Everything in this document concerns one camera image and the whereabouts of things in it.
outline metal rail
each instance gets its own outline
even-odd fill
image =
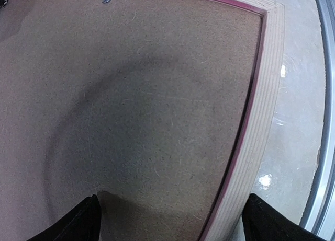
[[[316,0],[326,63],[326,104],[319,166],[300,226],[335,240],[335,0]]]

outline wooden frame edge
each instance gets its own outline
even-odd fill
[[[272,0],[212,0],[259,14],[254,80],[237,147],[200,241],[228,240],[257,176],[270,132],[284,51],[285,8]]]

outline brown fiberboard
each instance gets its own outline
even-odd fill
[[[206,0],[11,0],[0,23],[4,240],[97,192],[103,240],[195,240],[260,17]]]

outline wood grain edge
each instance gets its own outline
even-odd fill
[[[254,81],[237,148],[200,241],[228,240],[257,176],[276,104],[284,51],[285,8],[272,0],[213,0],[262,16]]]

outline silver metal edge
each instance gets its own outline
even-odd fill
[[[334,151],[335,151],[335,14],[331,0],[316,0],[322,26],[323,47],[326,63],[326,104],[323,133],[321,140],[320,159],[304,215],[300,226],[323,238],[325,216],[334,193]]]

